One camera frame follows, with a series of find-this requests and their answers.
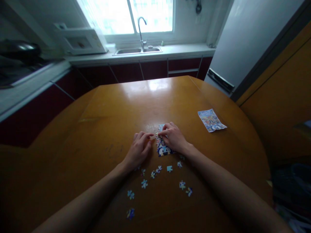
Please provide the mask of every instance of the faucet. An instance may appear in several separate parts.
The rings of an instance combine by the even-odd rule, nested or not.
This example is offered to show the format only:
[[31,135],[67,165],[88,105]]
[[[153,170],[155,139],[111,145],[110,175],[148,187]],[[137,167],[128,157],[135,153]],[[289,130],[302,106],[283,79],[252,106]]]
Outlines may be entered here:
[[142,48],[144,50],[144,45],[147,44],[147,41],[143,41],[143,39],[142,39],[142,33],[140,32],[140,26],[139,26],[139,20],[140,19],[143,19],[143,21],[145,22],[145,25],[147,25],[147,23],[146,23],[146,20],[143,17],[139,17],[138,18],[138,29],[139,29],[139,35],[140,35],[140,42],[141,42]]

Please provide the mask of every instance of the hand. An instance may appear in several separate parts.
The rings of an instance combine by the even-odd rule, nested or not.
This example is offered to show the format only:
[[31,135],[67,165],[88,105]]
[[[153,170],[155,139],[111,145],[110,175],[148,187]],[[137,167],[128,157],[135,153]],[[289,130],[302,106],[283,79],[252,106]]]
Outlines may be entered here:
[[188,147],[191,146],[191,144],[186,141],[179,128],[173,122],[166,123],[163,130],[159,132],[158,135],[162,136],[165,144],[169,148],[187,155]]
[[126,169],[130,172],[137,168],[146,159],[148,152],[151,148],[151,141],[149,141],[144,148],[145,141],[150,139],[152,133],[145,133],[143,131],[134,134],[133,144],[130,147],[129,152],[125,156],[122,163]]

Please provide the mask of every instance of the refrigerator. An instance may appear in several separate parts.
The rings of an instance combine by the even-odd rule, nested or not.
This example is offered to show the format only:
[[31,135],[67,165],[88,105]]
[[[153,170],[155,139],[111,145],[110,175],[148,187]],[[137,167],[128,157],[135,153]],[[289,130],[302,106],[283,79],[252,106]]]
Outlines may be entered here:
[[234,0],[205,82],[231,96],[303,0]]

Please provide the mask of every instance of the stove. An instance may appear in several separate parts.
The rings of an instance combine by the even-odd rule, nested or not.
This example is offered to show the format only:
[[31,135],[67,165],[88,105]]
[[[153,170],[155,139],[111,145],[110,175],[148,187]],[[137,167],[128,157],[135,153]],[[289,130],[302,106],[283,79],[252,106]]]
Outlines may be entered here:
[[0,89],[20,85],[50,68],[57,61],[60,60],[42,60],[35,65],[14,64],[0,66]]

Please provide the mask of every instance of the dark red cabinet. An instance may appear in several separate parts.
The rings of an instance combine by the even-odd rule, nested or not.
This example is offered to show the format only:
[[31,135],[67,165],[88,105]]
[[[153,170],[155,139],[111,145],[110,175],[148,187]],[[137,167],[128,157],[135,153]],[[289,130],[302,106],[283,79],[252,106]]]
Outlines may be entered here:
[[204,81],[213,57],[203,57],[197,78]]
[[44,127],[72,102],[52,85],[0,123],[0,144],[29,147]]
[[167,78],[167,60],[141,62],[145,80]]
[[178,59],[168,61],[168,70],[190,70],[198,69],[200,66],[201,58],[189,58],[189,59]]
[[117,83],[109,66],[83,67],[79,68],[79,71],[93,88],[100,85]]
[[76,69],[70,71],[58,80],[56,84],[74,99],[78,99],[92,89]]
[[194,78],[197,77],[197,71],[191,71],[191,72],[182,72],[182,73],[171,73],[171,74],[168,74],[169,77],[178,77],[178,76],[184,76],[184,75],[189,75],[189,76],[192,76]]
[[120,83],[143,80],[139,63],[118,64],[110,67]]

